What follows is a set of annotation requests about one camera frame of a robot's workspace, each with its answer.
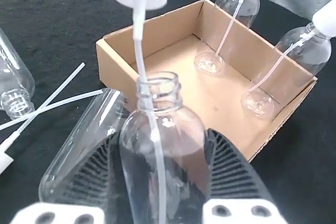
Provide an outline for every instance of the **plastic tube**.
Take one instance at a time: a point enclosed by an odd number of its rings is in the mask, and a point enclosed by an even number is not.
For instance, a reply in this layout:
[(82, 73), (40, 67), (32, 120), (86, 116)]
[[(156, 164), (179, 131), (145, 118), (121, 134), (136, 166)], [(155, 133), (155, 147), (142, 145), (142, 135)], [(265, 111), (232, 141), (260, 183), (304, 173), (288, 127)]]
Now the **plastic tube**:
[[(51, 101), (73, 80), (73, 78), (85, 67), (82, 62), (72, 74), (41, 104), (38, 109), (46, 107)], [(36, 116), (30, 117), (24, 122), (16, 131), (14, 131), (8, 138), (6, 138), (0, 145), (0, 151), (5, 152), (13, 144), (13, 142), (21, 135), (22, 131), (35, 119)]]
[(219, 47), (218, 47), (218, 49), (217, 49), (217, 51), (216, 51), (216, 54), (215, 54), (216, 57), (219, 57), (219, 52), (221, 51), (221, 49), (222, 49), (222, 47), (223, 47), (223, 45), (224, 45), (224, 43), (225, 43), (225, 41), (226, 41), (226, 38), (227, 38), (227, 36), (229, 35), (229, 32), (230, 32), (230, 30), (231, 30), (231, 28), (232, 28), (233, 23), (235, 22), (235, 19), (236, 19), (237, 15), (238, 15), (238, 12), (239, 12), (239, 10), (240, 10), (240, 8), (241, 8), (243, 2), (244, 2), (244, 0), (239, 0), (239, 1), (238, 1), (238, 5), (237, 5), (237, 7), (236, 7), (236, 9), (235, 9), (235, 12), (233, 13), (233, 16), (232, 16), (232, 18), (231, 18), (231, 20), (230, 20), (230, 23), (229, 23), (229, 25), (228, 25), (228, 27), (227, 27), (225, 33), (224, 33), (224, 36), (223, 36), (223, 38), (222, 38), (222, 41), (220, 42)]
[(252, 88), (250, 88), (248, 92), (252, 92), (256, 90), (257, 88), (259, 88), (272, 75), (272, 73), (280, 65), (281, 61), (285, 58), (287, 54), (289, 54), (292, 50), (294, 50), (297, 47), (302, 47), (304, 43), (306, 43), (308, 40), (310, 40), (315, 35), (315, 33), (316, 33), (316, 30), (314, 29), (310, 33), (305, 34), (303, 38), (301, 38), (298, 42), (294, 43), (285, 52), (283, 52), (281, 56), (279, 57), (279, 59), (275, 62), (273, 67), (268, 71), (268, 73), (257, 84), (255, 84)]
[[(146, 70), (143, 60), (142, 53), (142, 34), (143, 34), (143, 24), (145, 21), (146, 13), (146, 0), (134, 0), (133, 8), (133, 40), (134, 40), (134, 50), (136, 65), (138, 67), (139, 78), (143, 83), (147, 83)], [(158, 184), (159, 184), (159, 224), (166, 223), (166, 178), (165, 178), (165, 168), (164, 168), (164, 157), (162, 144), (160, 140), (160, 131), (158, 123), (155, 119), (154, 106), (151, 100), (151, 93), (148, 86), (144, 85), (144, 92), (148, 99), (144, 99), (144, 104), (147, 108), (147, 117), (149, 119), (149, 124), (151, 128), (151, 141), (154, 143), (154, 152), (156, 158), (156, 166), (158, 171)]]
[(24, 120), (27, 120), (28, 118), (31, 118), (33, 116), (37, 116), (43, 112), (46, 112), (48, 110), (52, 110), (54, 108), (57, 108), (59, 106), (62, 106), (62, 105), (65, 105), (65, 104), (68, 104), (70, 102), (76, 102), (78, 100), (82, 100), (82, 99), (85, 99), (85, 98), (88, 98), (88, 97), (94, 97), (95, 95), (99, 95), (99, 94), (102, 94), (103, 91), (100, 89), (100, 90), (96, 90), (96, 91), (91, 91), (91, 92), (88, 92), (88, 93), (84, 93), (84, 94), (79, 94), (79, 95), (76, 95), (74, 97), (70, 97), (70, 98), (67, 98), (67, 99), (64, 99), (64, 100), (61, 100), (59, 102), (55, 102), (51, 105), (48, 105), (42, 109), (37, 109), (36, 111), (32, 112), (32, 113), (29, 113), (29, 114), (26, 114), (26, 115), (23, 115), (21, 116), (20, 118), (17, 118), (15, 120), (12, 120), (12, 121), (9, 121), (7, 123), (4, 123), (4, 124), (1, 124), (0, 125), (0, 131), (8, 128), (8, 127), (11, 127), (17, 123), (20, 123)]

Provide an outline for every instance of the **cardboard box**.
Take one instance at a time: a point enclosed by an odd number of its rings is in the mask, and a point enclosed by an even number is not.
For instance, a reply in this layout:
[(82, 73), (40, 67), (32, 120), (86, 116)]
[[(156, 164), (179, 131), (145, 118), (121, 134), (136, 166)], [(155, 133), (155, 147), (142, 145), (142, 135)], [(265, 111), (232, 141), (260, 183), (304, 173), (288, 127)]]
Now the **cardboard box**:
[[(215, 78), (199, 73), (194, 57), (200, 39), (209, 30), (209, 22), (227, 27), (230, 16), (223, 11), (213, 13), (213, 3), (198, 1), (145, 22), (143, 55), (147, 71), (173, 71), (182, 84), (184, 104), (195, 111), (207, 128), (215, 129), (230, 139), (248, 159), (252, 160), (293, 114), (316, 83), (315, 77), (292, 88), (295, 94), (272, 122), (248, 116), (240, 105), (251, 79), (280, 53), (252, 30), (236, 22), (227, 38), (230, 47), (225, 77)], [(136, 102), (137, 67), (134, 57), (132, 27), (115, 31), (97, 42), (100, 80), (110, 88), (121, 90), (131, 105)], [(207, 44), (217, 48), (220, 38)], [(220, 55), (225, 53), (223, 47)], [(291, 82), (309, 73), (286, 58), (277, 69), (281, 78), (266, 86)]]

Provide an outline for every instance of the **black textured grip surface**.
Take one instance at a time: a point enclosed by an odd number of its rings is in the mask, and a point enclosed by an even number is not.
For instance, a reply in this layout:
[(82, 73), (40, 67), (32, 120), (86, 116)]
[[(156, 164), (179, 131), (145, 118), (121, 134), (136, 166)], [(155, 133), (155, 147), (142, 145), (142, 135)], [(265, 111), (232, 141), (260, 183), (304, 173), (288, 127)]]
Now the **black textured grip surface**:
[(209, 198), (262, 198), (273, 202), (266, 186), (240, 151), (223, 135), (208, 130)]

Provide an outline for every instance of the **black tabletop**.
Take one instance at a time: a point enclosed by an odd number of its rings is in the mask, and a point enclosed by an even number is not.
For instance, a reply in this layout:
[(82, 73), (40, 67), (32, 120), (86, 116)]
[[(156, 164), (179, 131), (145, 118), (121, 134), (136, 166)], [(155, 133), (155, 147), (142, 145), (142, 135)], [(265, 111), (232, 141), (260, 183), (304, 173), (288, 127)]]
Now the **black tabletop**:
[[(169, 0), (148, 17), (194, 1)], [(86, 67), (57, 100), (101, 88), (95, 42), (132, 22), (131, 11), (115, 0), (0, 0), (0, 6), (0, 27), (35, 78), (36, 106), (82, 61)], [(275, 44), (285, 32), (307, 23), (261, 0), (253, 30)], [(292, 224), (336, 221), (335, 56), (304, 103), (252, 162)], [(83, 100), (40, 115), (8, 150), (15, 161), (0, 176), (0, 223), (9, 223), (16, 211), (38, 201), (42, 175), (88, 103)], [(0, 123), (8, 120), (1, 112)], [(1, 131), (0, 139), (14, 129)]]

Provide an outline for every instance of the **clear plastic bottle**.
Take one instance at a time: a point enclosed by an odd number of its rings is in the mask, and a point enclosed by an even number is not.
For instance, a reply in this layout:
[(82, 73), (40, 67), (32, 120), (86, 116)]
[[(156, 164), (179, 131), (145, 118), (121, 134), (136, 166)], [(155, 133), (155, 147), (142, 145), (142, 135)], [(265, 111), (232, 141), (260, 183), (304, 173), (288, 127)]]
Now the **clear plastic bottle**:
[(209, 75), (221, 75), (225, 61), (229, 57), (229, 54), (223, 53), (222, 48), (225, 45), (225, 48), (228, 48), (226, 51), (230, 51), (230, 45), (225, 44), (225, 41), (234, 21), (238, 20), (249, 28), (258, 15), (259, 9), (260, 0), (216, 0), (213, 16), (218, 16), (218, 10), (224, 10), (232, 18), (226, 27), (218, 25), (212, 19), (211, 24), (207, 24), (207, 27), (211, 27), (210, 34), (201, 38), (194, 60), (196, 69)]
[(0, 109), (16, 119), (34, 111), (34, 78), (1, 29), (0, 56)]
[[(151, 96), (145, 95), (150, 90)], [(166, 178), (166, 223), (201, 223), (209, 171), (207, 133), (199, 117), (182, 104), (181, 84), (172, 72), (138, 80), (138, 109), (120, 135), (120, 157), (134, 224), (157, 224), (159, 182), (145, 99), (151, 99), (160, 133)]]
[(330, 39), (336, 36), (335, 11), (336, 0), (332, 0), (314, 14), (311, 23), (287, 32), (275, 46), (282, 53), (292, 47), (287, 56), (303, 67), (306, 74), (293, 74), (290, 82), (281, 81), (284, 75), (291, 73), (277, 71), (275, 67), (280, 64), (277, 59), (277, 63), (272, 62), (253, 80), (258, 84), (243, 95), (243, 108), (256, 117), (271, 120), (321, 71), (331, 56)]
[[(239, 0), (216, 0), (215, 7), (221, 8), (233, 16)], [(248, 28), (257, 17), (260, 9), (260, 0), (244, 0), (241, 5), (236, 19)]]
[(92, 99), (43, 175), (40, 201), (100, 207), (114, 219), (118, 178), (113, 170), (119, 160), (115, 149), (125, 120), (124, 104), (122, 93), (113, 89), (103, 89)]

